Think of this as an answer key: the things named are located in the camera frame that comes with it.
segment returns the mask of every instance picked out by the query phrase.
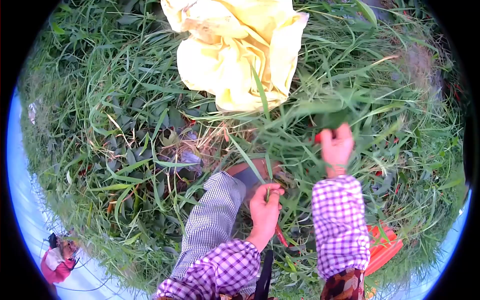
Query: orange basket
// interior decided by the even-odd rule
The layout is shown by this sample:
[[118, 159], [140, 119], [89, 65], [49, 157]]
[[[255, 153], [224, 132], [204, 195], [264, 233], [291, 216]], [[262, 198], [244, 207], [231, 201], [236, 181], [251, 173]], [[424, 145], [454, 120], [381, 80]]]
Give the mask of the orange basket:
[[396, 240], [396, 234], [388, 226], [382, 226], [382, 229], [384, 230], [390, 242], [384, 238], [380, 238], [381, 235], [378, 226], [372, 227], [368, 225], [367, 229], [368, 232], [372, 233], [375, 240], [380, 240], [377, 242], [379, 245], [374, 245], [375, 240], [370, 242], [370, 245], [374, 246], [370, 246], [370, 263], [367, 267], [367, 270], [365, 270], [365, 276], [368, 276], [380, 269], [380, 267], [391, 260], [392, 257], [397, 254], [398, 250], [400, 250], [400, 248], [403, 246], [402, 240]]

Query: person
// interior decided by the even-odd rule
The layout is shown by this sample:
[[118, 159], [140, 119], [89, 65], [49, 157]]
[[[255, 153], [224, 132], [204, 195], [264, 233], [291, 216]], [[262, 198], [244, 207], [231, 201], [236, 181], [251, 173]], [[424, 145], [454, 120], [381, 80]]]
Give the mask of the person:
[[[322, 130], [320, 137], [327, 178], [313, 186], [312, 220], [318, 275], [325, 280], [321, 299], [364, 299], [364, 271], [370, 260], [365, 209], [360, 183], [344, 169], [354, 145], [352, 133], [345, 123], [336, 130]], [[265, 161], [252, 162], [268, 178]], [[249, 203], [252, 231], [245, 240], [231, 239], [237, 211], [248, 189], [255, 188]], [[255, 174], [246, 163], [213, 174], [204, 189], [200, 205], [192, 209], [187, 221], [173, 272], [158, 286], [153, 298], [272, 299], [267, 298], [269, 281], [263, 283], [265, 293], [256, 275], [260, 253], [275, 233], [281, 209], [279, 197], [285, 191], [277, 183], [257, 188]]]
[[67, 236], [52, 233], [48, 237], [49, 247], [40, 262], [40, 270], [52, 293], [57, 294], [55, 283], [65, 281], [76, 265], [74, 258], [78, 246]]

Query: yellow plastic bag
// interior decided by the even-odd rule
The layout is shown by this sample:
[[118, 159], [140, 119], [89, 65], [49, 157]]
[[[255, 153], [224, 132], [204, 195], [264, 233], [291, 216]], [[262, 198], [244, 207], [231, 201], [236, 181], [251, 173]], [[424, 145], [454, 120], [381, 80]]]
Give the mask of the yellow plastic bag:
[[220, 111], [254, 111], [288, 97], [297, 67], [308, 14], [295, 12], [291, 0], [162, 0], [172, 29], [189, 31], [180, 43], [180, 77], [191, 90], [216, 96]]

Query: blue checkered pants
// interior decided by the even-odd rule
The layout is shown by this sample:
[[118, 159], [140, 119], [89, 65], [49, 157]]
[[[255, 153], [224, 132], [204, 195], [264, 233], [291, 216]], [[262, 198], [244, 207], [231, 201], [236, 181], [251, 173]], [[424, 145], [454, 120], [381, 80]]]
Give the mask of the blue checkered pants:
[[[232, 238], [235, 217], [245, 198], [245, 185], [222, 171], [213, 174], [204, 189], [206, 193], [199, 201], [202, 205], [196, 205], [188, 217], [173, 278], [183, 278], [192, 263]], [[257, 278], [253, 278], [239, 292], [253, 294], [256, 282]]]

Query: ground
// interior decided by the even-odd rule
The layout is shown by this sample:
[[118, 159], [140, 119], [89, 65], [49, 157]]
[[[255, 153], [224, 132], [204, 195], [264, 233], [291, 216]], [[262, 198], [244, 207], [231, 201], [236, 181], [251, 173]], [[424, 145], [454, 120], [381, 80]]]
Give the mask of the ground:
[[[310, 18], [291, 96], [266, 113], [221, 114], [215, 96], [184, 87], [175, 53], [188, 34], [172, 32], [157, 3], [71, 1], [39, 36], [19, 83], [29, 170], [46, 208], [125, 286], [153, 292], [169, 275], [212, 172], [266, 157], [283, 163], [279, 224], [291, 244], [272, 239], [273, 292], [317, 298], [309, 203], [325, 174], [312, 140], [343, 121], [367, 223], [382, 221], [404, 244], [366, 278], [367, 290], [407, 285], [435, 263], [464, 176], [457, 89], [445, 87], [459, 87], [455, 62], [434, 20], [391, 10], [390, 23], [375, 26], [343, 1], [294, 8]], [[200, 168], [185, 165], [196, 157]], [[251, 225], [241, 209], [234, 235]]]

